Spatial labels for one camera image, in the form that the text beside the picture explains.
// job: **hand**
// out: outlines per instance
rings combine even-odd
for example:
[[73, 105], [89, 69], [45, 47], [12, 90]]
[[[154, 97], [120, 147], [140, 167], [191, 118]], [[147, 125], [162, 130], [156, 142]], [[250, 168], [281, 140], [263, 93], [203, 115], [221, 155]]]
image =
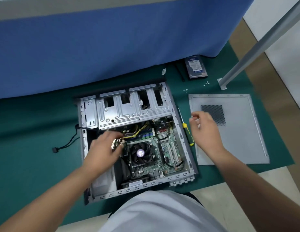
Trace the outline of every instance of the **hand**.
[[225, 150], [218, 126], [211, 115], [208, 112], [196, 111], [192, 112], [192, 116], [189, 121], [195, 143], [208, 156]]
[[106, 131], [91, 142], [82, 168], [90, 173], [93, 180], [111, 168], [122, 154], [123, 144], [120, 144], [114, 152], [111, 150], [112, 142], [122, 136], [119, 132]]

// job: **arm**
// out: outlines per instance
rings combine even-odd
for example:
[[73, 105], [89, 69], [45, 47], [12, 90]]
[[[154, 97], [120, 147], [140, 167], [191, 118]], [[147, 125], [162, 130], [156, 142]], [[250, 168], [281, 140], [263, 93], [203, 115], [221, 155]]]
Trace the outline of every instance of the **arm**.
[[223, 147], [209, 113], [193, 112], [192, 116], [190, 126], [195, 143], [217, 166], [254, 228], [258, 232], [300, 231], [300, 206]]
[[121, 133], [107, 131], [93, 140], [80, 168], [9, 218], [0, 226], [0, 232], [55, 231], [86, 188], [116, 162], [122, 145], [114, 152], [111, 145], [119, 137]]

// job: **metal bracket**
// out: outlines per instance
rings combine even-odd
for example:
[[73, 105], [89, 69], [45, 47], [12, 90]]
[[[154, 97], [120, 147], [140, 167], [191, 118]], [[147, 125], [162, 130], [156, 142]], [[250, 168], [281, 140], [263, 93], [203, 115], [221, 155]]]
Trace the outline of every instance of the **metal bracket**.
[[226, 86], [221, 86], [221, 85], [220, 85], [220, 88], [221, 88], [221, 90], [227, 89]]

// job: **person's right hand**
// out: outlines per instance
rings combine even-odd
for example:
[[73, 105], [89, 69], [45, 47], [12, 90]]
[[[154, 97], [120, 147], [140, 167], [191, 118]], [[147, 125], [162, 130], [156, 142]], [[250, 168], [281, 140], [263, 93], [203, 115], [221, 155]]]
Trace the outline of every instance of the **person's right hand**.
[[195, 143], [208, 156], [225, 150], [218, 126], [208, 112], [192, 112], [189, 121]]

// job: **green mat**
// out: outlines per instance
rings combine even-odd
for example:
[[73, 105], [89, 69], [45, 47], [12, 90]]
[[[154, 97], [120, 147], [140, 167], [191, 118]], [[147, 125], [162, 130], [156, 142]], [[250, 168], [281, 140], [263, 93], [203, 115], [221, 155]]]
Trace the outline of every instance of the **green mat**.
[[[166, 78], [176, 104], [180, 107], [185, 122], [190, 117], [188, 94], [248, 93], [262, 130], [270, 157], [270, 164], [250, 165], [256, 172], [263, 172], [293, 164], [293, 160], [281, 140], [262, 102], [253, 91], [245, 72], [242, 72], [221, 91], [217, 78], [224, 76], [236, 63], [229, 43], [216, 58], [204, 58], [209, 77], [205, 79], [181, 81], [179, 73], [171, 64], [157, 65], [116, 78], [69, 89], [32, 96], [0, 100], [0, 224], [58, 183], [82, 163], [80, 142], [54, 154], [54, 146], [62, 146], [74, 134], [78, 123], [77, 109], [72, 97], [80, 93], [120, 84], [146, 81], [162, 77], [162, 69], [167, 68]], [[224, 180], [214, 166], [199, 166], [199, 175], [192, 183], [177, 187], [158, 186], [178, 192], [188, 192], [208, 187]], [[64, 223], [72, 223], [102, 215], [116, 208], [125, 197], [103, 200], [84, 206], [80, 197], [66, 216]]]

